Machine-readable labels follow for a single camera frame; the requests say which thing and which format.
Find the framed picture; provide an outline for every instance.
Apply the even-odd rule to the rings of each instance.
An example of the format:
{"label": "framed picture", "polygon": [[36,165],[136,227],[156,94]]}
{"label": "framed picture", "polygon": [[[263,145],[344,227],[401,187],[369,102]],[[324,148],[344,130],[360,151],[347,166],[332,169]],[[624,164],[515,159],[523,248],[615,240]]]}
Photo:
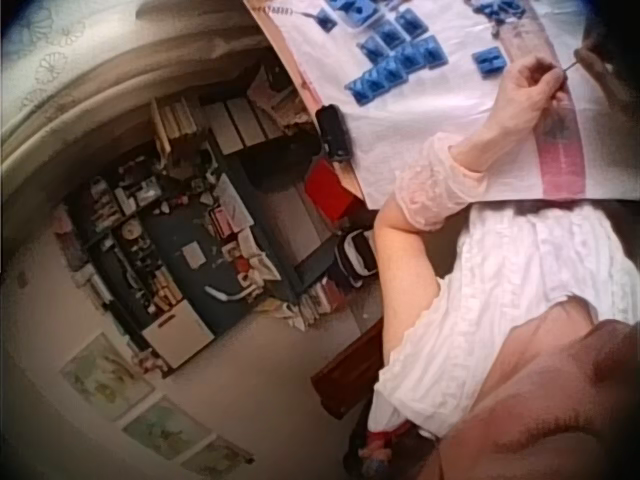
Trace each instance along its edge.
{"label": "framed picture", "polygon": [[116,420],[153,392],[101,333],[62,368],[71,388],[109,420]]}
{"label": "framed picture", "polygon": [[124,431],[167,460],[186,452],[211,434],[166,397],[132,420]]}
{"label": "framed picture", "polygon": [[223,480],[240,465],[251,463],[253,456],[250,453],[217,436],[182,466],[209,480]]}

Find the black object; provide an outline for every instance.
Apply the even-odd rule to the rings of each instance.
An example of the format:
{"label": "black object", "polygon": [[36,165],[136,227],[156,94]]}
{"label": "black object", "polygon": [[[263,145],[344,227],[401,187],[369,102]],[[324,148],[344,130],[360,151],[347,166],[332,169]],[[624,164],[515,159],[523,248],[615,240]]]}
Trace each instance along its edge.
{"label": "black object", "polygon": [[353,158],[351,137],[344,116],[335,105],[327,105],[316,112],[320,138],[332,162],[348,162]]}

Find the drawer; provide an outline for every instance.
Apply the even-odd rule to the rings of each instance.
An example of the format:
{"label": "drawer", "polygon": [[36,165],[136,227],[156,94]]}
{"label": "drawer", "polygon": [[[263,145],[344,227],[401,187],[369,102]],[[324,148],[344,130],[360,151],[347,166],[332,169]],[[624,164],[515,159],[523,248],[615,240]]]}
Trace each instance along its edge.
{"label": "drawer", "polygon": [[172,368],[182,365],[215,338],[186,300],[142,334]]}

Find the lace trim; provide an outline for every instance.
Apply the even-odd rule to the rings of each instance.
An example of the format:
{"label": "lace trim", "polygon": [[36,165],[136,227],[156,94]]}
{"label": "lace trim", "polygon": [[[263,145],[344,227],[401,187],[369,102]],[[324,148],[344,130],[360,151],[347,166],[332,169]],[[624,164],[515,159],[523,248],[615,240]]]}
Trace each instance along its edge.
{"label": "lace trim", "polygon": [[455,163],[449,147],[460,137],[439,133],[425,145],[424,153],[396,181],[396,199],[407,220],[419,230],[439,229],[444,220],[481,198],[484,174]]}

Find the wall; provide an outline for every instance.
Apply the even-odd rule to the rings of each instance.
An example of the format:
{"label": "wall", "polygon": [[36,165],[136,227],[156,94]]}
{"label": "wall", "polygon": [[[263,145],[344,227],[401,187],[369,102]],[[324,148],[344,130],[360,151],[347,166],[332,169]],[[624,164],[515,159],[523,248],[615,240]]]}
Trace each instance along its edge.
{"label": "wall", "polygon": [[[21,272],[27,280],[22,289]],[[119,431],[165,393],[255,455],[256,463],[231,480],[344,478],[341,458],[357,412],[333,420],[309,377],[359,334],[350,312],[307,333],[278,320],[248,318],[168,380],[155,379],[157,394],[115,424],[96,414],[58,373],[98,332],[120,349],[123,340],[110,317],[73,285],[53,234],[46,229],[37,235],[5,273],[3,352],[15,368],[5,376],[3,403],[16,413],[5,415],[4,432],[41,470],[65,479],[197,478]]]}

